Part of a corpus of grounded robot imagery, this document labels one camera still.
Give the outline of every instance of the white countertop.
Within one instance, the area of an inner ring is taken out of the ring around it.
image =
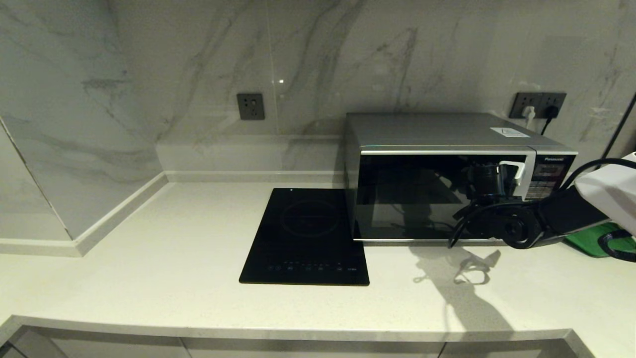
[[[83,258],[0,255],[0,341],[29,324],[220,338],[566,338],[586,355],[581,338],[597,357],[635,356],[636,266],[564,244],[365,247],[368,287],[239,283],[271,189],[330,186],[170,183]],[[458,275],[461,265],[472,270]]]

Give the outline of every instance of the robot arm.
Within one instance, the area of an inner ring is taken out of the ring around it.
[[[578,177],[584,170],[609,164]],[[626,230],[599,238],[599,245],[610,256],[636,262],[636,254],[609,248],[614,238],[636,233],[636,153],[623,159],[600,159],[581,166],[552,195],[524,202],[501,197],[476,201],[459,213],[449,247],[464,230],[482,238],[502,239],[514,248],[531,248],[557,243],[567,234],[613,220]]]

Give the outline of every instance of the wall outlet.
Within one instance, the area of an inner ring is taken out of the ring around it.
[[[546,108],[555,106],[561,110],[565,101],[565,93],[559,92],[519,92],[515,97],[513,107],[510,109],[508,118],[524,118],[523,109],[527,106],[534,106],[536,119],[546,119]]]
[[[263,106],[263,95],[260,93],[237,94],[238,112],[240,118],[244,120],[265,119],[265,107]]]

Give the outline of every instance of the induction cooktop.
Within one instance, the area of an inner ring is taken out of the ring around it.
[[[343,189],[274,189],[239,282],[369,285],[347,220]]]

